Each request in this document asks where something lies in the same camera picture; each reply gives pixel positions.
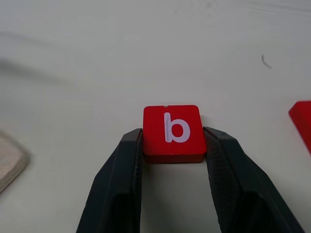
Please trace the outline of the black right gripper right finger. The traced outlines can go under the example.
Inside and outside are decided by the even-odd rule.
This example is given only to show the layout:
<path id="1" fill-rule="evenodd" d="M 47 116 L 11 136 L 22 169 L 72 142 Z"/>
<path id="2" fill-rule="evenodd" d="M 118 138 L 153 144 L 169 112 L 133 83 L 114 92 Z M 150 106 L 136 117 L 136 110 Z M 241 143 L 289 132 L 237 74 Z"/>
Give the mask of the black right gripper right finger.
<path id="1" fill-rule="evenodd" d="M 204 128 L 208 179 L 223 233 L 302 233 L 268 175 L 229 134 Z"/>

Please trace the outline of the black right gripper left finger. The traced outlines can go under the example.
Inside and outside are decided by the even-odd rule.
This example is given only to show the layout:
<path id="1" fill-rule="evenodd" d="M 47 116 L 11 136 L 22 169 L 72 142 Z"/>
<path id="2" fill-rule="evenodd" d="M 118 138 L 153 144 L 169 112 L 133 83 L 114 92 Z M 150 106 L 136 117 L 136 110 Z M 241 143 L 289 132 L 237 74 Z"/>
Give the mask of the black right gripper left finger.
<path id="1" fill-rule="evenodd" d="M 124 134 L 94 178 L 77 232 L 140 231 L 142 158 L 142 129 Z"/>

